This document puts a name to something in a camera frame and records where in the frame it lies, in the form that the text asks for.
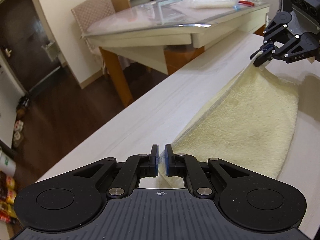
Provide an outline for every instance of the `crosshair marking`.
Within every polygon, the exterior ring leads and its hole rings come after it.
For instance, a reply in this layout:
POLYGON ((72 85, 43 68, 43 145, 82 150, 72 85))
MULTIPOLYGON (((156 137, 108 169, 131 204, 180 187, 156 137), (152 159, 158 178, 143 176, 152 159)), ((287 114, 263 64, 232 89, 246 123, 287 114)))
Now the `crosshair marking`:
POLYGON ((164 193, 163 191, 158 191, 156 194, 157 194, 158 196, 163 196, 163 195, 166 194, 166 193, 164 193))

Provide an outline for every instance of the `door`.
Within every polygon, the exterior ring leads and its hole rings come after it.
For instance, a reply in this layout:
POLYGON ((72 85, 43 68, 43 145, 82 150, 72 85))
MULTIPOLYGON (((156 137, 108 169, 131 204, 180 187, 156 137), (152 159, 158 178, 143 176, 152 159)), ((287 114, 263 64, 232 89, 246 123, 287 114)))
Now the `door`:
POLYGON ((0 3, 0 49, 13 73, 30 91, 53 70, 42 45, 49 43, 32 0, 5 0, 0 3))

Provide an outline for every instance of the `terry cloth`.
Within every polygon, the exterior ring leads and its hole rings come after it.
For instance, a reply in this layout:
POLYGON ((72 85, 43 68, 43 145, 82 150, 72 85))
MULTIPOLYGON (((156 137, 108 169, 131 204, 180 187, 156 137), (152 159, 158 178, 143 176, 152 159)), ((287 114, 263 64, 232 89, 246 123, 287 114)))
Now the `terry cloth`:
MULTIPOLYGON (((295 129, 298 87, 253 61, 172 142, 175 154, 193 155, 200 162, 216 157, 277 178, 295 129)), ((165 176, 164 153, 160 162, 159 186, 183 188, 181 178, 165 176)))

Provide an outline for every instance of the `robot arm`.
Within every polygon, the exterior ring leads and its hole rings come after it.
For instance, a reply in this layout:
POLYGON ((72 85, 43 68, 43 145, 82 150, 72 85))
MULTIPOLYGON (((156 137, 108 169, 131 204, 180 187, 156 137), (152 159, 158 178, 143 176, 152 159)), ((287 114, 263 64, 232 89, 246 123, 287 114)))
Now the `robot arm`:
POLYGON ((262 51, 254 62, 259 67, 272 59, 292 63, 309 57, 320 59, 320 0, 291 0, 292 12, 279 12, 265 29, 262 51), (283 44, 280 48, 274 43, 283 44))
POLYGON ((294 187, 218 158, 207 162, 165 146, 169 177, 185 188, 139 188, 157 177, 159 148, 117 163, 108 157, 23 189, 14 209, 24 226, 12 240, 309 240, 307 209, 294 187))

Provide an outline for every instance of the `checkered chair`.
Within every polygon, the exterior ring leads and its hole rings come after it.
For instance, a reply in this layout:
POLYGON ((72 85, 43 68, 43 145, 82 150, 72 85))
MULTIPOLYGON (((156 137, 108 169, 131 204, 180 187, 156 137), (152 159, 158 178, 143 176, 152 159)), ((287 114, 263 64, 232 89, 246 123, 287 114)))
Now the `checkered chair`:
MULTIPOLYGON (((111 0, 87 0, 74 7, 71 12, 82 33, 85 33, 93 23, 116 13, 111 0)), ((86 38, 84 38, 84 41, 94 56, 95 61, 101 65, 105 73, 104 61, 99 47, 91 44, 86 38)), ((119 56, 119 61, 122 69, 128 67, 133 62, 122 56, 119 56)))

